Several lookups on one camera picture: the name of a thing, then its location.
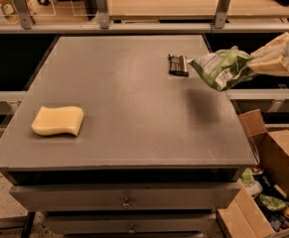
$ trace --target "drawer handle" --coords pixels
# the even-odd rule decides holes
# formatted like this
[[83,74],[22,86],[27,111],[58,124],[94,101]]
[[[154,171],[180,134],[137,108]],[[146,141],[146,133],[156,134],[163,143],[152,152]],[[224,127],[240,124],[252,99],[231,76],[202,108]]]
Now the drawer handle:
[[131,227],[130,227],[130,230],[128,230],[128,233],[129,234],[135,234],[136,231],[134,230],[134,225],[132,224]]
[[121,206],[122,206],[123,209],[128,209],[128,208],[132,207],[132,203],[130,203],[128,201],[128,197],[127,196],[125,196],[124,202],[121,204]]

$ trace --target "box filled with snacks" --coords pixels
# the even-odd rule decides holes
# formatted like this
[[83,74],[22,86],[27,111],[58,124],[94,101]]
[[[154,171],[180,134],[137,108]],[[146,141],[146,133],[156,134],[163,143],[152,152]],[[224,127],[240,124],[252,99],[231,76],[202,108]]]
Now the box filled with snacks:
[[289,235],[289,131],[268,132],[260,110],[239,115],[259,164],[246,169],[240,192],[227,209],[218,211],[225,233],[238,237]]

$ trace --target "green chip bag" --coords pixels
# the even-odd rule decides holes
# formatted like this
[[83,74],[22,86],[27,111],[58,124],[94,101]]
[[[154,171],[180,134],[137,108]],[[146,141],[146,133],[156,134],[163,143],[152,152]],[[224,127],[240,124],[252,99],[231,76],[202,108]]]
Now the green chip bag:
[[208,86],[225,91],[257,76],[246,65],[249,60],[252,60],[251,55],[232,47],[230,50],[219,50],[193,59],[189,64]]

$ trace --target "table top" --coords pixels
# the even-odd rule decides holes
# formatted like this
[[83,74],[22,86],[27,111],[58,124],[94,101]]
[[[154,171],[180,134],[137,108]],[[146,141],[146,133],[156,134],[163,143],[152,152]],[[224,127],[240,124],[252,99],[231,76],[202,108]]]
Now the table top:
[[[112,20],[212,19],[218,0],[108,0]],[[289,18],[274,0],[231,0],[228,18]]]
[[[0,171],[248,167],[224,92],[169,74],[168,54],[208,53],[202,36],[60,37],[0,139]],[[40,107],[75,105],[77,137],[31,129]]]

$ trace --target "cardboard box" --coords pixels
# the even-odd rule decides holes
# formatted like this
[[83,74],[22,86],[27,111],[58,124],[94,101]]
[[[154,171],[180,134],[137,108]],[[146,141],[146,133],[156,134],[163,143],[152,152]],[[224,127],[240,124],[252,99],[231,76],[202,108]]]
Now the cardboard box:
[[[239,115],[240,123],[250,142],[254,142],[260,165],[271,181],[282,187],[289,200],[289,131],[267,132],[260,110]],[[289,229],[274,232],[245,186],[239,181],[240,192],[227,209],[218,211],[219,223],[232,238],[286,237]]]

